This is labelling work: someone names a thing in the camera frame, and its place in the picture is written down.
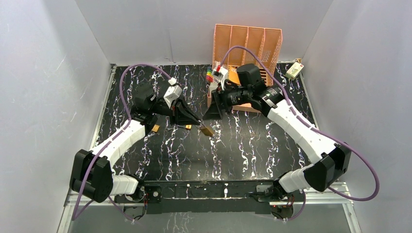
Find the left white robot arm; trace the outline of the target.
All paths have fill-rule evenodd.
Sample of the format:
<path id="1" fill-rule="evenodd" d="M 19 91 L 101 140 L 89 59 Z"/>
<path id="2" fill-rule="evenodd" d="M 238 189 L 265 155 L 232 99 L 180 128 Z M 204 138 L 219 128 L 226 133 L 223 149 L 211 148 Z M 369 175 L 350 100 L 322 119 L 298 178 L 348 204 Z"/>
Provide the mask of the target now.
<path id="1" fill-rule="evenodd" d="M 141 83 L 130 110 L 131 119 L 101 144 L 75 154 L 70 189 L 99 203 L 115 195 L 127 195 L 133 202 L 143 200 L 145 189 L 138 184 L 138 178 L 114 175 L 112 168 L 137 141 L 152 131 L 158 115 L 168 116 L 170 123 L 175 125 L 201 124 L 182 92 L 181 85 L 174 84 L 159 97 L 152 85 Z"/>

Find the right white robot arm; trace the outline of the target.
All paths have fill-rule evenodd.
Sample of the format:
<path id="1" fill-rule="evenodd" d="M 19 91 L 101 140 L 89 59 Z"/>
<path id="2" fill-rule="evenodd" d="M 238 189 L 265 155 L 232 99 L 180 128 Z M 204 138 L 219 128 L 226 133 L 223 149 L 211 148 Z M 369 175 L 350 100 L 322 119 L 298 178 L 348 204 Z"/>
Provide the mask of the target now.
<path id="1" fill-rule="evenodd" d="M 203 119 L 220 120 L 224 113 L 231 113 L 233 106 L 249 103 L 280 126 L 303 149 L 310 161 L 308 166 L 284 173 L 266 190 L 258 189 L 258 197 L 286 201 L 297 190 L 314 188 L 322 192 L 347 172 L 351 156 L 349 148 L 316 133 L 315 127 L 287 103 L 279 87 L 266 85 L 256 65 L 238 67 L 237 75 L 240 84 L 228 79 L 225 68 L 207 72 L 211 103 Z"/>

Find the brass padlock with keys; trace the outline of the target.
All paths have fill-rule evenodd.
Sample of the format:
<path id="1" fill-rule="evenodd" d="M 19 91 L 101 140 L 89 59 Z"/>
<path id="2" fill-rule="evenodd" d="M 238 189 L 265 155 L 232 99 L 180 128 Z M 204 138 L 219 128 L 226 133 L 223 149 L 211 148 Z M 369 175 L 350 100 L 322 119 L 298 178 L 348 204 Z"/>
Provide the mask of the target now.
<path id="1" fill-rule="evenodd" d="M 154 125 L 153 128 L 152 128 L 152 132 L 157 133 L 159 131 L 159 129 L 160 129 L 159 125 Z"/>

